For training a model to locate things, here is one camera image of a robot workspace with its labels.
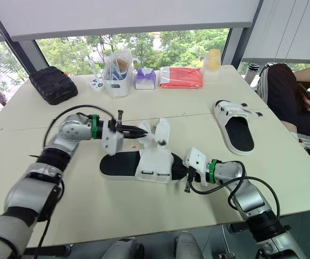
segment black pants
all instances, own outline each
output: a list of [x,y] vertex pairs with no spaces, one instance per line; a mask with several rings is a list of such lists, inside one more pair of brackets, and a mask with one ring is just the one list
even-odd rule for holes
[[258,94],[278,119],[294,124],[310,153],[310,112],[307,111],[296,77],[286,64],[275,64],[261,74]]

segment gray floor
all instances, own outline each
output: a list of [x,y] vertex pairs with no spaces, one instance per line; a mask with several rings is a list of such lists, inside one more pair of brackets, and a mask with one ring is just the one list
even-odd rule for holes
[[[310,258],[310,212],[285,216],[281,219],[283,225],[291,227],[291,233],[299,242],[302,250]],[[203,252],[204,258],[212,258],[212,253],[218,253],[218,246],[224,246],[223,233],[229,250],[235,253],[237,259],[253,259],[256,254],[255,242],[248,230],[231,234],[228,226],[214,226],[189,229]],[[145,258],[174,258],[174,238],[179,231],[137,236],[137,240],[144,244]],[[102,256],[113,240],[74,244],[68,259],[98,259]]]

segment person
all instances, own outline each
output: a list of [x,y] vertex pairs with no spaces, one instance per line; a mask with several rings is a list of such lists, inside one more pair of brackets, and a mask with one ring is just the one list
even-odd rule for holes
[[310,154],[310,99],[298,82],[310,82],[310,67],[293,73],[275,64],[261,73],[257,93]]

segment green ring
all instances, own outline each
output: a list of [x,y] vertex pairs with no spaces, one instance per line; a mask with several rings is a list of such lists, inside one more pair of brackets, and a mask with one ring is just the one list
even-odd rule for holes
[[91,135],[93,139],[97,139],[97,131],[99,130],[97,122],[99,121],[100,117],[96,114],[91,115],[91,117],[92,117]]
[[215,178],[213,177],[213,172],[215,171],[215,165],[217,163],[217,159],[213,159],[211,161],[211,164],[209,164],[209,179],[210,179],[210,183],[216,183],[215,182]]

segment purple tissue box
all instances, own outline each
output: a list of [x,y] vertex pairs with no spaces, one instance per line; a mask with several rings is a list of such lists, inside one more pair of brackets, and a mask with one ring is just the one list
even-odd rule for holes
[[148,69],[147,67],[137,69],[137,75],[135,78],[136,89],[155,89],[155,82],[156,74],[153,69]]

